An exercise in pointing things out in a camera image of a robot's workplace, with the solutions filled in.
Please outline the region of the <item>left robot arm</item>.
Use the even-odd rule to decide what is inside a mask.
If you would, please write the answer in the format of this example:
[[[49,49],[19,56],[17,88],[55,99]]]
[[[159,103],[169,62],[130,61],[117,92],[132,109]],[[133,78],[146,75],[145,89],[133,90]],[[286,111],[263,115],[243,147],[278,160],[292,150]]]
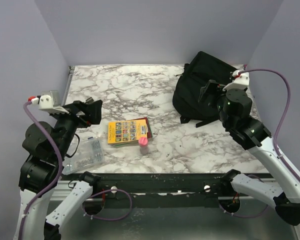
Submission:
[[[29,156],[20,169],[15,240],[61,239],[62,228],[75,211],[86,199],[100,194],[101,178],[86,171],[61,204],[47,213],[76,130],[100,124],[102,105],[102,100],[92,98],[60,105],[48,94],[30,97],[24,104],[23,109],[33,123],[22,143]]]

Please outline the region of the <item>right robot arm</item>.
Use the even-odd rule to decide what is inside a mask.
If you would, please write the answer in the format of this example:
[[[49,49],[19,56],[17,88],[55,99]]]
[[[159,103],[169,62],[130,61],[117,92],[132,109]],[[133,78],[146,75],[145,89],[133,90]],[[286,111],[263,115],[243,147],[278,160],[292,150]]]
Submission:
[[[224,90],[214,80],[200,89],[199,102],[217,110],[225,131],[243,149],[257,158],[278,183],[272,186],[231,170],[220,183],[220,191],[251,196],[275,209],[286,223],[300,224],[300,171],[283,153],[277,153],[274,137],[265,125],[250,115],[252,99],[244,88]]]

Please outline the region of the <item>yellow picture book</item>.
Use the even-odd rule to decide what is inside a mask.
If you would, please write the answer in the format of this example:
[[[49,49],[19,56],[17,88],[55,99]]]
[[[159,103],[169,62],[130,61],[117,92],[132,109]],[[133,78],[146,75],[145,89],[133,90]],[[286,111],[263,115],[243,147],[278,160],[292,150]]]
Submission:
[[[148,125],[144,118],[112,121],[107,127],[107,143],[118,145],[137,142],[140,138],[147,138],[148,132]]]

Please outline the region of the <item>black backpack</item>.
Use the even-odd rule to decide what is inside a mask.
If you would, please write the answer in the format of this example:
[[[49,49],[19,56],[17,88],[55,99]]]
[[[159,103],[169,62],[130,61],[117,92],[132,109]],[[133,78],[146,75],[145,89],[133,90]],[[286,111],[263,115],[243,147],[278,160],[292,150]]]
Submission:
[[[199,121],[199,128],[219,119],[218,111],[208,105],[208,100],[198,102],[201,88],[209,80],[227,85],[230,83],[230,73],[237,69],[228,63],[199,51],[190,63],[184,65],[172,97],[172,105],[180,114],[180,123],[186,124],[191,120]]]

